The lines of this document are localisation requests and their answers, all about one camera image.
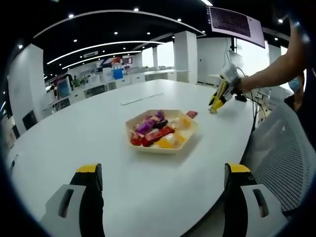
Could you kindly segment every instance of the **mesh chair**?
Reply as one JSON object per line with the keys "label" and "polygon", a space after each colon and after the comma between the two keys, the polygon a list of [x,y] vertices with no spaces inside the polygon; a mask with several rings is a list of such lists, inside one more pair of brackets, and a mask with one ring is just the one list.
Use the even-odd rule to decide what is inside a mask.
{"label": "mesh chair", "polygon": [[251,134],[242,163],[287,212],[299,207],[312,183],[316,153],[295,112],[282,102]]}

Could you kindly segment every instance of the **face mask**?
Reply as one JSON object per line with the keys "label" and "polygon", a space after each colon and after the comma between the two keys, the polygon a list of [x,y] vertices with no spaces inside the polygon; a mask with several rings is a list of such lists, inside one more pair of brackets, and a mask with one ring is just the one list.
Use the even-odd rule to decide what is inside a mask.
{"label": "face mask", "polygon": [[294,78],[293,80],[289,81],[288,85],[293,90],[294,93],[298,91],[298,89],[300,88],[300,82],[298,81],[297,78]]}

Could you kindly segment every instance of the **ceiling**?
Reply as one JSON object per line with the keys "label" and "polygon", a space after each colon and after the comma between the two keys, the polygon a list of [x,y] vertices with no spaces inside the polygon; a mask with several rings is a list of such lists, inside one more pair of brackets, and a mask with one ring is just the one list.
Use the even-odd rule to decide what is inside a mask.
{"label": "ceiling", "polygon": [[[277,23],[277,18],[284,14],[276,11],[272,0],[258,3],[253,0],[210,0],[214,6],[234,10],[261,21],[263,27],[289,35],[289,24],[285,21],[282,25]],[[61,23],[35,39],[37,33],[52,24],[68,19],[69,14],[79,15],[98,10],[126,9],[133,10],[138,7],[140,11],[155,13],[172,19],[181,18],[182,22],[200,31],[206,31],[207,37],[218,36],[210,30],[206,18],[206,5],[201,0],[32,0],[22,1],[15,7],[15,15],[19,23],[10,35],[13,40],[11,46],[17,43],[28,45],[33,43],[44,50],[44,72],[47,80],[60,73],[66,65],[81,61],[80,56],[86,53],[99,51],[99,55],[122,51],[131,51],[139,43],[116,44],[103,46],[74,53],[56,62],[47,65],[47,62],[64,55],[92,45],[130,40],[152,40],[164,34],[171,35],[159,41],[172,40],[172,34],[188,30],[201,35],[201,33],[166,19],[154,16],[111,12],[91,14],[73,18]]]}

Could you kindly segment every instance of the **oval table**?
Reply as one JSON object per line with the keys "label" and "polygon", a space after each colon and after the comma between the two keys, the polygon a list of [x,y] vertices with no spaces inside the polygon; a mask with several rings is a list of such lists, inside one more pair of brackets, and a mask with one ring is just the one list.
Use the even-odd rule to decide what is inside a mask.
{"label": "oval table", "polygon": [[[99,162],[107,237],[181,236],[221,196],[225,163],[240,163],[251,133],[251,102],[231,99],[212,115],[208,102],[214,92],[159,79],[99,94],[49,116],[9,153],[8,163],[19,155],[12,180],[21,200],[39,221],[47,200],[80,166]],[[124,123],[149,109],[197,111],[199,130],[179,154],[138,153],[128,146]]]}

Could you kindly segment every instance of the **office chair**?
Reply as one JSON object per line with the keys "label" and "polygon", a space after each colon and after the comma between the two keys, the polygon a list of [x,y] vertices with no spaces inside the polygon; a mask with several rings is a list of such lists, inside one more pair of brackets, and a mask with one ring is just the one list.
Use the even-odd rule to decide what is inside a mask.
{"label": "office chair", "polygon": [[284,102],[251,134],[242,159],[286,216],[300,206],[316,173],[316,153],[296,113]]}

